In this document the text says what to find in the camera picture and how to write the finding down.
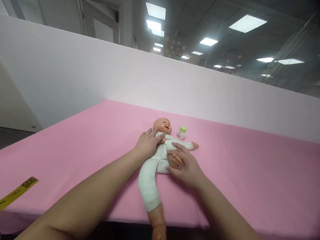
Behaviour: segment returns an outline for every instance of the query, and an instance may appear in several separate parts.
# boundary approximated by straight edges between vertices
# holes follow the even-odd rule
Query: white partition
[[[320,99],[0,16],[0,59],[46,128],[104,99],[320,143]]]

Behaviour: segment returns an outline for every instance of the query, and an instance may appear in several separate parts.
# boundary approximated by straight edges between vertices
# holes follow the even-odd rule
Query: white onesie
[[[163,132],[158,132],[156,137],[161,134],[163,134]],[[155,175],[156,172],[169,174],[169,172],[165,169],[165,167],[170,165],[170,161],[167,156],[167,150],[177,149],[172,145],[172,142],[180,143],[188,150],[193,149],[192,143],[180,142],[178,139],[168,134],[166,134],[165,138],[170,140],[165,141],[164,144],[158,144],[156,152],[151,158],[148,158],[143,163],[139,173],[138,186],[147,212],[152,212],[161,204],[161,199],[155,181]]]

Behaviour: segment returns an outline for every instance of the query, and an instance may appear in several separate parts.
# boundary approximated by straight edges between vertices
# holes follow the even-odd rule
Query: floor
[[[0,150],[15,142],[34,134],[33,132],[21,131],[17,129],[0,127]]]
[[[0,127],[0,149],[34,134],[16,129]],[[87,240],[122,239],[122,240],[151,240],[152,228],[150,225],[128,224],[118,222],[101,222]],[[1,235],[1,240],[13,240],[17,235]],[[216,239],[211,231],[200,228],[167,228],[167,239],[206,240]]]

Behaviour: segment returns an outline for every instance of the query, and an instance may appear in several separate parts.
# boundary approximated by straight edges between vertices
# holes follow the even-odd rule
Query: doll head
[[[157,128],[158,132],[164,132],[165,134],[170,134],[172,131],[171,123],[167,118],[158,118],[154,122],[153,128]]]

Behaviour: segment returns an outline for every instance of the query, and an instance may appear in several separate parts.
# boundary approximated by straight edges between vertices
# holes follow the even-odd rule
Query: baby doll
[[[142,165],[138,186],[143,199],[144,206],[148,212],[148,217],[153,228],[152,240],[165,239],[166,223],[163,215],[163,207],[161,199],[155,182],[155,175],[157,173],[169,174],[165,169],[167,166],[178,168],[182,161],[180,157],[174,155],[167,155],[167,150],[177,149],[172,145],[172,142],[180,143],[188,150],[199,148],[199,145],[192,142],[180,142],[178,139],[170,135],[172,129],[170,121],[166,118],[157,119],[153,128],[157,128],[156,137],[165,133],[165,138],[158,144],[155,154],[148,158]]]

